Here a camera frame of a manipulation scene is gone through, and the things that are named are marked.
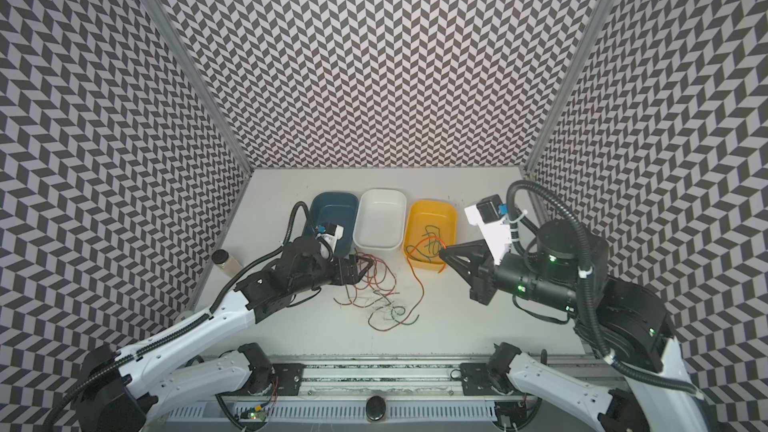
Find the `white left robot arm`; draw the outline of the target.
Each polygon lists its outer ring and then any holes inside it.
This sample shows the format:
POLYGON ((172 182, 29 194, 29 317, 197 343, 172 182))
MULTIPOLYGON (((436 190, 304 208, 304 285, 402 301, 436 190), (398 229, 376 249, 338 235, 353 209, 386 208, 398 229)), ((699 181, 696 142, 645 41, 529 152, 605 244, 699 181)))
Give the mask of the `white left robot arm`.
POLYGON ((279 247, 251 261, 222 287, 212 304, 147 339, 89 352, 79 378, 48 412, 42 428, 54 429, 71 408, 84 431, 139 431, 188 403, 235 392, 274 395, 279 377, 257 343, 194 364, 214 345, 273 314, 300 305, 298 295, 325 286, 358 284, 372 269, 360 254, 339 256, 342 226, 312 225, 307 235, 287 233, 279 247))

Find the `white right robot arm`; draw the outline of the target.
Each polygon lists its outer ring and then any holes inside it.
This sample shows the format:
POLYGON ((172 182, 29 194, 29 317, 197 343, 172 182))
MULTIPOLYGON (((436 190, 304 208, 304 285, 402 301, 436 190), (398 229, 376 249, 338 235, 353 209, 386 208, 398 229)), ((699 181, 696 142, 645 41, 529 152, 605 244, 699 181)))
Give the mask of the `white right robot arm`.
POLYGON ((470 384, 500 395, 531 396, 595 431, 718 431, 721 424, 693 383, 664 301, 612 276, 607 241, 545 186, 519 180, 504 195, 466 208, 481 238, 443 248, 441 260, 491 302, 499 292, 515 305, 551 309, 551 324, 571 325, 594 356, 624 379, 623 387, 590 384, 520 347, 500 343, 470 384))

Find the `yellow plastic bin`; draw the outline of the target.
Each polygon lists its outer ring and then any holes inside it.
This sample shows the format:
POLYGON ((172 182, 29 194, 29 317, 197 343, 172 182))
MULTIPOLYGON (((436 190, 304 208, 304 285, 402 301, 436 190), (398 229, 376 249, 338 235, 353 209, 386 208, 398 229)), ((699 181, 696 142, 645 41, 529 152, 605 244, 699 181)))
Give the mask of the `yellow plastic bin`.
POLYGON ((458 215, 447 202, 418 200, 409 211, 403 254, 414 267, 440 272, 445 263, 439 252, 455 244, 458 215))

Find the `white plastic bin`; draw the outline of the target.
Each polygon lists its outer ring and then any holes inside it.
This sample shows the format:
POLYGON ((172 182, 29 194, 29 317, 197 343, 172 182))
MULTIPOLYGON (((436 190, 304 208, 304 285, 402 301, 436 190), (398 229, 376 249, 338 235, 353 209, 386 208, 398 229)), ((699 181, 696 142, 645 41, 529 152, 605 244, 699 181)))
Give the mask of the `white plastic bin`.
POLYGON ((402 245, 407 198, 394 189, 370 189, 362 194, 353 232, 358 248, 389 251, 402 245))

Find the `teal plastic bin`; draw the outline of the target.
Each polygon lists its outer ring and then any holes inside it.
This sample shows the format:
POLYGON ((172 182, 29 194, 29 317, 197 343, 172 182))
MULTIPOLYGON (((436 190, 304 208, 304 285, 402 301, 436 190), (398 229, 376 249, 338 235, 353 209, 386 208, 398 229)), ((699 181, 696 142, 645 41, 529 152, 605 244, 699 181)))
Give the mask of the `teal plastic bin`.
POLYGON ((335 246, 337 257, 346 257, 351 251, 358 207, 359 200, 356 195, 334 191, 316 195, 309 206, 312 225, 332 223, 343 228, 343 235, 335 246))

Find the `black lid spice jar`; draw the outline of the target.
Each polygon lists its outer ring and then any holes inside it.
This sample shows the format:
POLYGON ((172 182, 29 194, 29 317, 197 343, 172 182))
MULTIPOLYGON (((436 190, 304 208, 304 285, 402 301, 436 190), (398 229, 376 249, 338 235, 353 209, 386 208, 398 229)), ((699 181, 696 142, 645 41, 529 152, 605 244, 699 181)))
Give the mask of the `black lid spice jar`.
POLYGON ((211 255, 211 261, 222 273, 230 278, 235 277, 243 269, 240 262, 224 249, 215 250, 211 255))

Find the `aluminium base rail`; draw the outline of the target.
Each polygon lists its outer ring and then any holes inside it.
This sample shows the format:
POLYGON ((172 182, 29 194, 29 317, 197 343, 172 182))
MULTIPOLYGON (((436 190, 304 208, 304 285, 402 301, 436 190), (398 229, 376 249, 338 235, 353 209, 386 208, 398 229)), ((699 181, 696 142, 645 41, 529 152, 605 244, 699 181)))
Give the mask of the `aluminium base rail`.
POLYGON ((386 399, 383 424, 461 422, 518 431, 538 415, 534 392, 499 392, 483 357, 383 360, 302 359, 278 365, 277 403, 257 411, 262 397, 228 396, 230 413, 250 428, 277 424, 373 425, 368 398, 386 399))

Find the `black knob on rail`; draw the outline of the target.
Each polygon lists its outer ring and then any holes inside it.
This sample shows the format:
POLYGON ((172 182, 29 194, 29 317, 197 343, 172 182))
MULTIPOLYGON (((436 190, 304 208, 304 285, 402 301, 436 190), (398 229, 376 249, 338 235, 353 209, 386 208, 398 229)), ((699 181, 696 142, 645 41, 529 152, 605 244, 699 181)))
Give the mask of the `black knob on rail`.
POLYGON ((386 419, 386 416, 387 402, 384 397, 375 395, 367 399, 365 404, 365 417, 368 422, 381 422, 386 419))

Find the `aluminium corner post right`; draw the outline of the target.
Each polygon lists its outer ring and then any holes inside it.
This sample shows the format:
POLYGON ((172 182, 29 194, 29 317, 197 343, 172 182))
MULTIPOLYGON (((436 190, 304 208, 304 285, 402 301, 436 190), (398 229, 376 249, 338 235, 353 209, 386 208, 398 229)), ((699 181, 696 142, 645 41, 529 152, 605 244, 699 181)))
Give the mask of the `aluminium corner post right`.
POLYGON ((595 8, 589 16, 582 37, 579 39, 571 63, 565 71, 563 80, 558 88, 552 105, 546 114, 542 129, 534 142, 534 146, 523 168, 530 176, 538 163, 556 130, 566 105, 578 83, 587 64, 590 54, 595 47, 600 33, 608 20, 616 0, 597 0, 595 8))

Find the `aluminium corner post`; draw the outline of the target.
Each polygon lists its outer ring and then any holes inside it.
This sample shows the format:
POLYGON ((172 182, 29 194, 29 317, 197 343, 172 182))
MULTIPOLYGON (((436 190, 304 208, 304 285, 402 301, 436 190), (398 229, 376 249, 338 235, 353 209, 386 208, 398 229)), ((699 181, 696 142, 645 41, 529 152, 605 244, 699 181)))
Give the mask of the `aluminium corner post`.
POLYGON ((201 75, 186 45, 181 40, 177 28, 171 21, 160 0, 140 0, 161 38, 165 41, 170 53, 175 58, 186 79, 200 99, 204 111, 211 119, 218 133, 234 155, 238 165, 250 176, 253 168, 247 154, 232 132, 225 115, 209 90, 204 77, 201 75))
POLYGON ((556 130, 566 105, 578 83, 587 64, 590 54, 595 47, 600 33, 608 20, 616 0, 597 0, 595 8, 589 16, 582 37, 579 39, 571 63, 565 71, 563 80, 558 88, 552 105, 546 114, 542 129, 534 142, 534 146, 523 168, 530 176, 538 163, 556 130))

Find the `aluminium corner post left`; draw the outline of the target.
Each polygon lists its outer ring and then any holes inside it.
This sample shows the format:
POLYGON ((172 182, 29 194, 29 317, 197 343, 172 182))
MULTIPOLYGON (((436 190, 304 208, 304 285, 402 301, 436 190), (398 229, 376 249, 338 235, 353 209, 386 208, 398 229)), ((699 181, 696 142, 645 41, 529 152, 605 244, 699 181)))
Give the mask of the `aluminium corner post left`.
POLYGON ((175 58, 186 79, 200 99, 204 111, 211 119, 218 133, 234 155, 238 165, 250 176, 253 168, 247 154, 232 132, 225 115, 209 90, 204 77, 201 75, 186 45, 181 40, 177 28, 171 21, 160 0, 140 0, 161 38, 165 41, 170 53, 175 58))

